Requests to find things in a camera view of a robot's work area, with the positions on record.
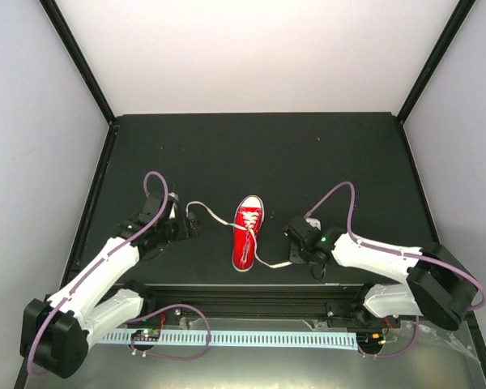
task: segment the red sneaker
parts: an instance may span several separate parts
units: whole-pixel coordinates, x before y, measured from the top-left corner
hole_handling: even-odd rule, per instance
[[[232,252],[232,265],[238,271],[248,271],[254,265],[255,243],[249,230],[258,236],[262,220],[265,217],[265,208],[258,196],[249,196],[239,205],[234,224],[245,227],[247,230],[234,229],[234,251]]]

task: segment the cable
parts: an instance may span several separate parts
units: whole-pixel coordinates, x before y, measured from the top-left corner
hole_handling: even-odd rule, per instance
[[[171,241],[167,241],[165,243],[164,247],[162,247],[156,254],[154,254],[151,257],[144,257],[144,261],[147,262],[147,261],[152,261],[153,259],[159,258],[167,250],[167,248],[169,247],[170,244],[171,244]]]
[[[399,335],[399,332],[396,330],[396,328],[392,327],[392,324],[390,324],[390,321],[388,318],[383,318],[383,321],[386,322],[387,326],[396,334]]]
[[[327,262],[322,265],[321,276],[317,277],[315,275],[315,270],[313,269],[313,264],[308,263],[309,274],[311,274],[311,276],[313,277],[314,280],[319,281],[319,282],[323,282],[324,277],[326,276],[326,266],[327,266]]]
[[[214,220],[216,220],[217,222],[219,222],[223,225],[228,225],[230,227],[234,227],[235,229],[240,229],[241,231],[248,231],[250,233],[250,236],[254,240],[254,257],[263,265],[268,266],[270,269],[279,269],[281,267],[290,266],[292,264],[292,262],[287,261],[287,262],[275,263],[273,265],[270,265],[269,263],[263,261],[261,258],[259,258],[259,255],[258,255],[258,240],[256,239],[256,235],[255,235],[255,232],[254,232],[253,229],[246,229],[245,227],[242,227],[238,224],[229,223],[229,222],[223,220],[221,217],[216,215],[207,205],[205,205],[204,203],[202,203],[200,201],[191,201],[191,202],[187,203],[187,205],[185,206],[185,215],[188,216],[188,217],[189,217],[189,205],[201,205],[202,207],[204,207],[207,210],[207,212],[209,212],[209,214],[212,216],[212,218]]]
[[[398,255],[398,256],[401,256],[401,257],[419,259],[420,261],[428,262],[428,263],[431,263],[433,265],[443,267],[447,270],[450,270],[453,273],[457,274],[458,276],[461,276],[465,280],[468,280],[469,282],[471,282],[479,290],[479,292],[482,296],[482,300],[480,302],[478,302],[477,304],[475,304],[474,306],[471,306],[470,310],[478,310],[479,308],[482,308],[483,306],[486,305],[486,289],[475,277],[466,273],[465,271],[463,271],[463,270],[461,270],[461,269],[459,269],[455,266],[452,266],[448,263],[444,263],[444,262],[442,262],[438,259],[430,258],[430,257],[424,256],[424,255],[419,255],[419,254],[404,253],[400,250],[387,249],[385,247],[380,247],[380,246],[372,245],[370,243],[365,243],[360,238],[357,238],[355,236],[355,234],[352,232],[352,228],[351,228],[353,211],[355,209],[355,187],[349,181],[340,182],[337,186],[335,186],[333,189],[331,189],[318,203],[316,203],[313,206],[313,208],[311,208],[308,212],[306,212],[304,218],[306,219],[306,218],[310,217],[311,214],[314,213],[315,210],[317,210],[317,208],[319,208],[322,205],[322,203],[324,203],[334,192],[336,192],[338,189],[342,188],[343,186],[349,186],[349,189],[351,190],[351,201],[349,202],[349,211],[347,212],[346,227],[347,227],[347,233],[349,234],[349,237],[356,244],[358,244],[359,246],[366,247],[368,249],[381,251],[381,252],[387,253],[387,254],[393,254],[393,255]]]
[[[412,335],[411,342],[407,346],[405,346],[404,348],[399,350],[398,352],[392,353],[392,354],[387,354],[387,355],[367,354],[364,350],[362,350],[362,348],[360,346],[358,346],[358,352],[360,354],[362,354],[364,357],[375,358],[375,359],[377,359],[377,358],[378,359],[386,359],[386,358],[399,357],[400,355],[406,353],[407,351],[409,351],[411,348],[413,348],[416,345],[416,341],[418,339],[418,334],[420,333],[420,317],[419,316],[416,316],[416,320],[415,320],[414,324],[416,325],[416,328],[414,328],[414,334]]]
[[[162,313],[160,315],[160,326],[159,326],[159,331],[162,331],[162,328],[164,328],[164,323],[165,323],[165,314]]]
[[[133,318],[131,320],[128,320],[126,323],[137,323],[137,322],[142,322],[143,320],[147,320],[149,318],[152,318],[153,316],[156,316],[158,314],[163,314],[166,310],[172,310],[176,308],[181,308],[181,309],[187,309],[187,310],[192,310],[198,316],[203,320],[205,323],[205,327],[207,328],[207,341],[205,345],[203,346],[202,350],[199,351],[198,353],[191,355],[190,357],[175,357],[173,355],[167,355],[167,354],[161,354],[161,353],[150,353],[148,351],[141,352],[140,350],[137,350],[134,346],[135,341],[138,340],[139,338],[133,338],[130,344],[131,351],[133,352],[133,355],[135,355],[137,352],[141,353],[143,357],[146,355],[152,356],[152,357],[159,357],[159,358],[164,358],[164,359],[170,359],[172,361],[193,361],[195,359],[198,359],[202,357],[209,349],[209,343],[211,342],[211,326],[209,325],[209,322],[207,318],[205,317],[205,314],[198,308],[194,308],[193,306],[190,306],[188,304],[172,304],[170,306],[165,306],[164,308],[160,308],[159,310],[156,310],[155,312],[152,312],[150,314],[147,314],[145,316],[141,316],[140,318]]]
[[[151,176],[157,176],[160,181],[162,182],[162,187],[164,188],[164,199],[167,200],[169,196],[169,191],[168,191],[168,183],[165,181],[165,178],[162,174],[151,171],[146,174],[146,177],[144,177],[144,182],[143,182],[143,188],[144,188],[144,193],[146,196],[149,195],[149,191],[147,190],[147,180]],[[109,257],[110,255],[114,254],[115,252],[119,251],[122,247],[128,245],[130,242],[132,242],[134,239],[145,233],[156,221],[159,219],[159,217],[162,215],[164,212],[165,206],[166,206],[167,201],[163,201],[162,205],[160,206],[159,211],[156,213],[156,215],[151,219],[144,227],[142,227],[137,233],[134,233],[131,237],[126,239],[124,242],[121,244],[117,245],[113,249],[111,249],[106,256]],[[92,266],[90,269],[87,270],[87,272],[79,277],[79,279],[75,282],[75,285],[70,289],[69,291],[69,296],[70,298],[72,295],[75,293],[77,288],[104,262],[106,261],[105,258],[101,258],[94,266]],[[64,297],[53,309],[50,311],[50,313],[47,315],[47,318],[44,320],[44,322],[41,324],[40,329],[36,333],[36,336],[34,337],[34,341],[32,342],[31,349],[29,350],[28,358],[27,358],[27,372],[29,375],[32,377],[42,377],[45,374],[47,374],[47,371],[45,371],[42,374],[38,374],[34,371],[33,365],[34,365],[34,354],[36,353],[36,350],[38,348],[38,345],[40,343],[41,337],[43,336],[46,328],[49,326],[50,321],[53,319],[53,317],[56,315],[56,313],[61,309],[63,304],[65,302],[69,301],[66,297]]]

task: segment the white shoelace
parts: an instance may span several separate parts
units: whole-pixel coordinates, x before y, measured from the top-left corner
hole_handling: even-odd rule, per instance
[[[292,264],[290,261],[287,261],[287,262],[275,263],[273,265],[270,265],[269,263],[266,263],[265,261],[263,261],[262,259],[259,258],[259,256],[258,256],[258,241],[256,239],[256,234],[254,232],[254,225],[259,218],[259,213],[257,213],[257,212],[243,212],[243,221],[245,223],[245,227],[242,227],[238,224],[228,223],[227,221],[223,220],[221,217],[217,216],[207,205],[205,205],[204,203],[202,203],[200,201],[191,201],[190,203],[188,203],[185,206],[185,214],[187,216],[189,215],[189,205],[201,205],[202,207],[207,209],[207,212],[209,212],[209,214],[212,216],[212,218],[214,220],[216,220],[217,222],[219,222],[223,225],[228,225],[230,227],[234,227],[235,229],[240,229],[242,231],[249,231],[250,236],[254,240],[254,257],[263,265],[268,266],[270,269],[279,269],[281,267],[290,266]]]
[[[256,225],[256,221],[259,219],[259,212],[242,212],[243,215],[243,223],[245,224],[246,229],[253,229]]]

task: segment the black frame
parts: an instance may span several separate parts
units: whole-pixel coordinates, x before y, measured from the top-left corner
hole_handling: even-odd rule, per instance
[[[88,193],[87,201],[85,203],[85,207],[83,210],[83,215],[79,222],[79,227],[76,233],[75,241],[72,246],[70,257],[62,278],[62,286],[64,286],[69,280],[74,278],[77,272],[79,272],[79,258],[83,253],[83,245],[84,242],[86,241],[86,236],[88,234],[90,223],[96,207],[97,199],[99,197],[100,188],[102,186],[102,182],[106,174],[106,169],[108,167],[113,146],[115,144],[118,126],[116,125],[117,118],[114,115],[113,111],[111,110],[109,103],[106,100],[103,92],[101,91],[100,86],[97,83],[94,74],[92,73],[92,70],[87,64],[87,61],[83,56],[83,53],[81,52],[81,49],[79,48],[78,43],[75,40],[72,31],[70,30],[68,24],[66,23],[62,13],[60,12],[55,0],[40,0],[40,3],[44,7],[45,12],[47,13],[47,16],[50,18],[51,22],[53,23],[54,28],[58,32],[58,35],[61,37],[63,44],[65,45],[67,51],[72,57],[72,60],[74,61],[80,74],[83,76],[83,80],[85,84],[88,86],[94,99],[96,100],[96,103],[99,106],[102,114],[104,115],[106,122],[109,124],[109,131],[106,136],[106,140],[104,141],[104,146],[100,154],[100,159],[92,181],[92,186]],[[420,196],[424,200],[425,212],[428,217],[428,224],[432,228],[433,238],[436,240],[436,242],[439,242],[436,227],[435,224],[433,223],[433,218],[428,208],[428,203],[424,195],[420,177],[416,169],[416,164],[411,154],[411,149],[409,147],[406,132],[403,128],[403,123],[407,120],[411,111],[415,107],[417,101],[419,100],[421,94],[423,93],[423,90],[425,89],[427,83],[432,77],[433,72],[436,70],[439,62],[442,60],[443,56],[445,55],[446,50],[450,46],[450,43],[454,39],[458,30],[460,29],[464,19],[467,17],[474,3],[475,0],[458,1],[458,4],[455,7],[454,12],[450,16],[448,23],[446,24],[443,32],[439,36],[439,39],[437,40],[437,43],[435,44],[430,56],[428,57],[426,63],[424,64],[424,67],[421,70],[416,82],[412,86],[411,91],[407,96],[407,99],[403,103],[403,107],[400,109],[399,114],[397,115],[397,119],[399,121],[399,129],[403,134],[405,147],[407,148],[407,153],[411,157],[412,171],[416,177],[416,180],[418,181]],[[283,299],[283,301],[291,300],[292,290],[291,289],[288,290],[290,296],[286,297],[284,294],[287,291],[282,289],[276,289],[276,292],[271,293],[268,290],[253,288],[253,292],[257,294],[262,294],[263,297],[267,299],[271,299],[273,301],[281,301],[281,299]],[[237,291],[235,289],[231,289],[231,290],[233,293],[237,294]],[[203,299],[205,302],[208,302],[212,299],[212,295],[209,294],[209,291],[199,292],[196,290],[188,290],[187,293],[189,295],[192,293],[195,296],[195,298]],[[313,291],[303,291],[299,289],[296,291],[296,293],[312,294],[314,301],[318,301],[321,298],[320,296],[317,295],[317,293],[314,293]],[[295,312],[288,312],[286,315],[291,316],[292,314],[294,314],[295,316],[303,317],[303,315],[305,314],[313,315],[315,313],[314,310],[317,310],[317,308],[314,308],[315,307],[314,305],[311,306],[307,305],[306,307],[307,307],[306,309],[296,308]],[[259,313],[260,312],[258,310],[252,312],[252,314],[259,314]],[[484,372],[484,376],[486,378],[486,347],[484,344],[483,336],[480,333],[480,329],[477,324],[475,315],[472,312],[467,314],[466,320],[475,345],[475,350],[479,356],[481,367]],[[23,361],[22,367],[20,368],[19,375],[15,383],[15,389],[20,389],[25,387],[27,376],[28,375],[26,369],[26,361]]]

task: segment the black table surface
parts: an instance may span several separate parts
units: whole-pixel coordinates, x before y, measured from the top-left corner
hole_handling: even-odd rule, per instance
[[[213,113],[125,115],[92,217],[81,266],[89,263],[120,222],[144,203],[142,182],[161,172],[181,204],[202,201],[232,221],[247,195],[263,199],[266,219],[258,253],[268,263],[288,259],[282,234],[341,181],[356,187],[353,226],[371,239],[421,246],[432,241],[424,200],[403,140],[390,113]],[[150,190],[159,190],[152,178]],[[343,188],[313,217],[322,227],[345,226],[349,190]],[[232,229],[201,207],[199,237],[170,244],[143,260],[119,282],[145,284],[320,284],[304,265],[269,269],[260,263],[245,273],[231,262]],[[363,284],[386,279],[336,265],[325,283]]]

